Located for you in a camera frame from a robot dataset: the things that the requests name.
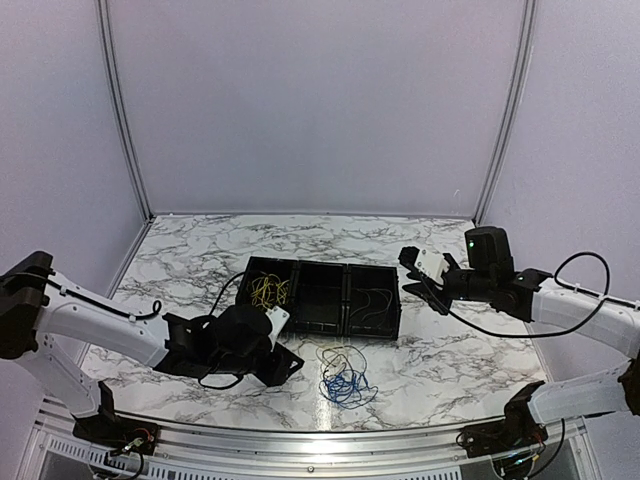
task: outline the white plastic part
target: white plastic part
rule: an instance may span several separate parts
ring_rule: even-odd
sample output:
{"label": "white plastic part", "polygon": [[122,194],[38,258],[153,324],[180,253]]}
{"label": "white plastic part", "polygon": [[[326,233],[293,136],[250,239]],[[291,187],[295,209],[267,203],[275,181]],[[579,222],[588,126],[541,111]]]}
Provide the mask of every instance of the white plastic part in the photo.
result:
{"label": "white plastic part", "polygon": [[[533,295],[531,318],[538,323],[568,329],[587,318],[599,302],[598,298],[560,287],[550,278]],[[640,312],[605,303],[576,333],[609,345],[629,358],[636,358],[640,352]]]}
{"label": "white plastic part", "polygon": [[289,316],[290,315],[280,307],[273,307],[271,310],[267,311],[267,317],[271,320],[272,327],[271,334],[269,335],[269,340],[271,340],[271,350],[275,348],[278,335],[280,335],[280,332],[289,320]]}
{"label": "white plastic part", "polygon": [[438,285],[444,285],[442,274],[449,271],[449,264],[442,254],[420,250],[415,263],[416,268]]}
{"label": "white plastic part", "polygon": [[565,382],[542,385],[531,396],[529,411],[536,423],[608,412],[625,412],[629,406],[618,378],[629,362],[617,368]]}
{"label": "white plastic part", "polygon": [[27,352],[16,360],[47,390],[62,401],[74,417],[90,417],[98,413],[100,388],[62,350],[53,335],[36,334],[38,350]]}
{"label": "white plastic part", "polygon": [[158,315],[146,321],[130,322],[122,317],[78,299],[74,291],[100,304],[133,315],[133,309],[104,298],[73,284],[64,275],[56,273],[52,280],[66,287],[67,295],[47,285],[45,295],[49,304],[42,308],[36,323],[39,332],[50,332],[77,338],[131,357],[144,365],[155,367],[168,353],[165,340],[169,327]]}

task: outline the metal frame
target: metal frame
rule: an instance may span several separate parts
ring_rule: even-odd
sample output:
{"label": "metal frame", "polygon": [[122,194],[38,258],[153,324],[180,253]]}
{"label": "metal frame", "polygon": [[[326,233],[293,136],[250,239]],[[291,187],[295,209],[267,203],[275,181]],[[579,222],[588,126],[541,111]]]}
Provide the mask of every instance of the metal frame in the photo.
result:
{"label": "metal frame", "polygon": [[[455,444],[462,424],[372,432],[305,433],[153,421],[160,424],[162,431],[155,455],[147,459],[150,470],[145,478],[163,478],[162,471],[180,469],[189,470],[194,477],[203,472],[209,475],[215,472],[234,480],[265,477],[399,480],[428,478],[434,472],[442,473],[446,478],[446,472],[458,471],[461,465],[488,461],[488,457],[466,458],[464,451]],[[547,428],[549,443],[557,442],[560,425]],[[72,429],[73,419],[66,408],[56,399],[45,398],[17,479],[38,478],[46,452],[51,450],[52,438],[78,444],[87,452],[104,450],[73,438]],[[566,438],[572,446],[581,478],[599,480],[582,419],[567,421]],[[156,469],[157,476],[151,468]]]}
{"label": "metal frame", "polygon": [[507,96],[507,104],[502,116],[498,138],[496,139],[496,144],[491,156],[489,170],[487,171],[487,176],[480,193],[480,198],[478,199],[476,211],[473,215],[473,221],[477,225],[482,224],[487,215],[491,199],[498,183],[500,171],[502,170],[507,148],[509,146],[509,138],[511,137],[518,106],[520,105],[527,79],[527,73],[529,71],[537,11],[537,0],[526,0],[522,15],[522,24],[520,27],[518,51],[516,53],[516,61],[513,67],[511,86]]}
{"label": "metal frame", "polygon": [[136,202],[140,210],[140,214],[145,221],[153,219],[153,211],[149,204],[147,191],[144,187],[138,156],[133,144],[133,137],[124,106],[122,96],[122,87],[120,85],[120,77],[118,75],[118,66],[116,62],[116,52],[113,41],[113,32],[111,29],[111,16],[109,13],[109,3],[107,0],[95,0],[96,9],[98,11],[98,25],[100,27],[100,38],[102,44],[102,53],[104,56],[105,67],[107,70],[107,83],[109,93],[111,94],[111,102],[113,104],[116,125],[120,141],[122,142],[122,150],[124,152],[127,170],[133,186]]}

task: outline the white backdrop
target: white backdrop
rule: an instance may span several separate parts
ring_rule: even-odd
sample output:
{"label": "white backdrop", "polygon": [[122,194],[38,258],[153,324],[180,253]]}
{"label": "white backdrop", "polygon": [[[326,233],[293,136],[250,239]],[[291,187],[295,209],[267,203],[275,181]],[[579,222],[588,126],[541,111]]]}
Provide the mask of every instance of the white backdrop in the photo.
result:
{"label": "white backdrop", "polygon": [[474,212],[523,1],[116,0],[156,212]]}

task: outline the wire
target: wire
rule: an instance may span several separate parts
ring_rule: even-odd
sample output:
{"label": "wire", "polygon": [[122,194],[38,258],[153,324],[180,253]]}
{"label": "wire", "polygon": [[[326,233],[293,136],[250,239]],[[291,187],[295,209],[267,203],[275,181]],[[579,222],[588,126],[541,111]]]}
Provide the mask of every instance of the wire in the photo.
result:
{"label": "wire", "polygon": [[[42,277],[40,275],[36,275],[35,273],[29,273],[29,272],[17,272],[17,273],[12,273],[10,275],[4,275],[0,277],[0,282],[4,283],[6,280],[14,277],[35,278],[41,282],[45,282],[48,285],[51,285],[53,288],[59,290],[60,292],[63,291],[62,285],[54,282],[50,278]],[[86,295],[83,295],[82,293],[77,292],[76,290],[73,290],[71,288],[67,288],[64,294],[69,295],[70,297],[77,298],[78,300],[82,300],[83,302],[86,302],[89,305],[93,305],[94,307],[98,307],[103,310],[106,310],[107,312],[117,315],[119,317],[123,317],[127,319],[133,317],[136,321],[152,319],[158,316],[162,311],[162,302],[160,300],[156,300],[155,302],[153,302],[153,306],[150,313],[145,313],[143,315],[132,315],[129,312],[118,310],[117,308],[113,308],[110,305],[106,305],[98,300],[94,300],[93,298],[87,297]]]}
{"label": "wire", "polygon": [[231,285],[231,283],[240,278],[241,276],[243,276],[245,273],[247,273],[246,271],[244,272],[240,272],[235,274],[233,277],[231,277],[229,280],[227,280],[227,283],[224,284],[224,286],[222,287],[222,289],[220,290],[220,293],[218,293],[218,298],[216,298],[216,301],[213,304],[213,307],[211,307],[211,310],[209,311],[209,316],[213,315],[213,312],[216,311],[216,308],[218,307],[218,303],[220,303],[220,299],[222,298],[222,294],[225,292],[225,290],[227,288],[229,288],[229,285]]}
{"label": "wire", "polygon": [[530,479],[540,475],[547,467],[549,467],[549,465],[551,465],[551,463],[553,463],[553,461],[556,459],[556,457],[560,453],[560,450],[562,450],[562,444],[564,443],[564,437],[566,433],[567,433],[567,425],[563,418],[562,419],[562,435],[560,435],[560,443],[558,443],[558,448],[556,449],[555,452],[553,452],[553,455],[551,455],[551,458],[547,461],[547,463],[545,463],[542,467],[540,467],[540,469],[538,469],[537,472],[529,475]]}
{"label": "wire", "polygon": [[459,322],[465,324],[466,326],[471,327],[474,330],[477,330],[477,331],[479,331],[481,333],[484,333],[485,335],[489,335],[490,337],[496,337],[496,338],[519,338],[519,339],[536,339],[536,338],[561,337],[563,335],[568,335],[569,333],[573,333],[576,330],[582,328],[584,325],[586,325],[589,321],[591,321],[591,319],[593,317],[595,317],[598,314],[598,312],[600,311],[600,309],[602,308],[604,303],[607,301],[606,296],[609,294],[609,287],[611,285],[611,270],[609,269],[609,264],[607,263],[607,261],[601,255],[598,255],[597,253],[579,252],[579,253],[576,253],[576,254],[570,256],[564,262],[562,262],[562,264],[556,269],[555,273],[553,274],[553,278],[556,281],[556,283],[558,283],[558,285],[560,285],[561,287],[573,290],[573,287],[571,287],[570,285],[561,283],[558,280],[558,275],[560,275],[560,272],[569,263],[571,263],[573,260],[575,260],[576,258],[579,258],[579,257],[586,257],[586,256],[597,258],[598,260],[600,260],[600,262],[604,266],[605,273],[606,273],[606,282],[605,282],[605,288],[604,288],[604,293],[603,293],[603,297],[604,298],[602,298],[602,300],[600,300],[598,305],[591,311],[591,313],[589,315],[587,315],[587,318],[582,320],[577,325],[575,325],[575,326],[573,326],[571,328],[568,328],[566,330],[559,331],[559,332],[539,333],[539,334],[534,334],[534,335],[512,335],[512,334],[496,333],[496,332],[491,332],[489,330],[485,330],[484,328],[479,327],[479,326],[469,322],[468,320],[465,320],[460,315],[458,315],[455,312],[451,311],[450,308],[445,307],[442,304],[442,302],[440,302],[440,300],[433,293],[433,291],[431,290],[431,287],[427,284],[427,282],[425,281],[423,275],[420,275],[420,281],[422,282],[422,285],[427,290],[427,293],[431,296],[431,298],[434,300],[435,304],[439,308],[441,308],[443,311],[446,311],[449,315],[451,315],[453,318],[455,318]]}
{"label": "wire", "polygon": [[[362,371],[353,368],[348,352],[355,352],[362,361]],[[356,347],[327,348],[318,356],[324,366],[322,380],[319,384],[320,393],[331,403],[353,410],[372,402],[378,387],[370,386],[366,377],[367,359]]]}
{"label": "wire", "polygon": [[369,289],[356,289],[355,291],[360,292],[360,293],[364,293],[367,296],[367,304],[364,305],[363,307],[357,308],[356,310],[354,310],[351,315],[349,315],[349,319],[352,319],[357,313],[360,313],[363,310],[366,310],[367,308],[369,308],[371,306],[371,295],[369,295],[369,292],[377,292],[380,295],[382,295],[382,297],[384,298],[385,302],[387,302],[387,306],[384,307],[382,310],[379,311],[374,311],[374,312],[369,312],[369,313],[365,313],[362,318],[360,319],[360,323],[365,323],[367,321],[368,318],[375,318],[378,315],[384,315],[382,321],[376,325],[374,328],[379,328],[380,326],[382,326],[382,324],[384,324],[384,322],[387,320],[387,313],[389,313],[389,309],[391,308],[391,302],[393,301],[393,292],[391,292],[391,290],[387,290],[385,288],[369,288]]}
{"label": "wire", "polygon": [[274,274],[258,277],[251,282],[251,304],[264,311],[270,310],[276,305],[284,305],[287,302],[289,280],[284,282]]}
{"label": "wire", "polygon": [[[146,442],[151,442],[153,441],[153,436],[151,435],[151,433],[149,433],[149,431],[145,428],[136,428],[134,430],[134,432],[136,431],[144,431],[147,434],[147,440]],[[126,440],[118,440],[119,442],[122,441],[122,443],[127,443]],[[137,453],[138,456],[140,457],[140,465],[138,466],[138,469],[136,470],[136,472],[133,475],[130,476],[122,476],[121,473],[118,473],[116,475],[111,475],[109,473],[103,473],[103,472],[95,472],[93,470],[93,467],[91,466],[91,464],[89,463],[88,460],[88,456],[87,456],[87,468],[89,469],[89,471],[91,472],[91,475],[93,476],[93,478],[96,479],[101,479],[101,480],[136,480],[137,478],[140,477],[140,475],[142,475],[142,471],[144,470],[144,455],[142,454],[142,452],[140,450],[138,450],[138,448],[133,448],[131,449],[131,452],[133,453]],[[111,465],[109,465],[107,463],[109,458],[114,458],[114,457],[119,457],[120,455],[122,455],[122,453],[119,450],[111,450],[109,452],[107,452],[107,454],[104,457],[104,465],[108,466],[108,467],[112,467]]]}

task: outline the cable bundle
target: cable bundle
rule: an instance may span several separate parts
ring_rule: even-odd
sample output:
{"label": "cable bundle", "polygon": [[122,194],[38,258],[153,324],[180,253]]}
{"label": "cable bundle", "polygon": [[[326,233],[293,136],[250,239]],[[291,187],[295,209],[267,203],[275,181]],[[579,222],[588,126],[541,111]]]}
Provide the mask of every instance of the cable bundle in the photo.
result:
{"label": "cable bundle", "polygon": [[[362,407],[373,401],[378,387],[370,386],[366,377],[367,359],[356,347],[327,348],[316,356],[322,362],[320,393],[330,402],[347,410]],[[358,359],[362,370],[353,366]]]}
{"label": "cable bundle", "polygon": [[273,274],[256,278],[251,282],[251,305],[264,311],[276,305],[284,305],[289,292],[288,283],[289,280],[283,282]]}

